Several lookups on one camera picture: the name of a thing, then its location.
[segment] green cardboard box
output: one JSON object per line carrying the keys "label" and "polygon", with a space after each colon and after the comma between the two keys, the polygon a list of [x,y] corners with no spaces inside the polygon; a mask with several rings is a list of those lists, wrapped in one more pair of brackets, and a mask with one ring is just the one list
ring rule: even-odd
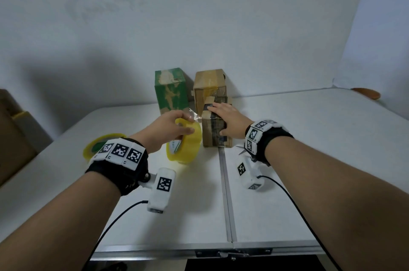
{"label": "green cardboard box", "polygon": [[155,71],[155,92],[161,114],[189,108],[186,80],[180,68]]}

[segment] black wrist strap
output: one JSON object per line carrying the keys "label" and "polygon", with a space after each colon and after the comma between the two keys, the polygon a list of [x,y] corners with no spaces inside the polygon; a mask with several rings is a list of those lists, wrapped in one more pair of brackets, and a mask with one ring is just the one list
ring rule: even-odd
{"label": "black wrist strap", "polygon": [[[125,139],[144,147],[136,140],[131,138]],[[139,186],[138,181],[142,180],[146,173],[148,173],[148,153],[146,151],[143,153],[140,164],[134,171],[122,165],[117,165],[106,160],[99,160],[92,162],[85,171],[85,173],[87,172],[97,172],[104,175],[118,187],[121,195],[125,196],[137,188]]]}
{"label": "black wrist strap", "polygon": [[[249,129],[250,129],[251,125],[249,125],[246,129],[245,134],[247,135]],[[283,128],[279,127],[279,128],[271,128],[269,130],[267,130],[266,132],[263,132],[263,135],[261,136],[261,139],[259,140],[259,142],[257,143],[257,154],[253,155],[251,152],[249,152],[247,150],[247,152],[252,156],[253,159],[256,159],[257,161],[260,161],[266,165],[270,165],[265,157],[265,149],[268,145],[268,143],[270,143],[270,141],[274,138],[277,138],[279,136],[288,136],[289,138],[294,138],[294,136],[292,136],[289,132],[287,132],[286,130],[284,130]]]}

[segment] white wall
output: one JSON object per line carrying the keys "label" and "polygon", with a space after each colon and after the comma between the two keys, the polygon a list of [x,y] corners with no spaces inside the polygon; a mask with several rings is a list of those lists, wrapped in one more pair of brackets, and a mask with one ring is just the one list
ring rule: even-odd
{"label": "white wall", "polygon": [[55,138],[155,102],[154,71],[223,68],[228,93],[332,86],[359,0],[0,0],[0,87]]}
{"label": "white wall", "polygon": [[361,0],[334,84],[381,93],[409,119],[409,0]]}

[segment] forearm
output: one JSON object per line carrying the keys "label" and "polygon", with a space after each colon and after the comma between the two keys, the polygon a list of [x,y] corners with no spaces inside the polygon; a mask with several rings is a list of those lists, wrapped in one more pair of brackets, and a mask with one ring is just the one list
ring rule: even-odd
{"label": "forearm", "polygon": [[81,270],[120,197],[86,173],[0,243],[0,270]]}
{"label": "forearm", "polygon": [[265,156],[341,268],[403,267],[409,195],[292,138]]}

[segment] yellow tape roll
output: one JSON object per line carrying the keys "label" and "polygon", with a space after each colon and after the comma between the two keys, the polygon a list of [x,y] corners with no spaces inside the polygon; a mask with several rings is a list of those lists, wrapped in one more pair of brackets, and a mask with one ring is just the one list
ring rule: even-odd
{"label": "yellow tape roll", "polygon": [[190,163],[196,158],[199,151],[200,143],[202,142],[202,129],[198,122],[191,123],[185,119],[178,118],[176,123],[183,124],[184,127],[191,127],[195,129],[195,132],[190,135],[183,136],[181,145],[176,153],[172,154],[169,150],[169,143],[166,143],[166,155],[171,161],[177,161],[179,163]]}
{"label": "yellow tape roll", "polygon": [[92,156],[94,156],[101,149],[101,147],[105,144],[107,140],[125,137],[126,135],[122,133],[111,133],[100,136],[99,138],[93,140],[84,148],[82,156],[85,158],[85,160],[89,161],[92,158]]}

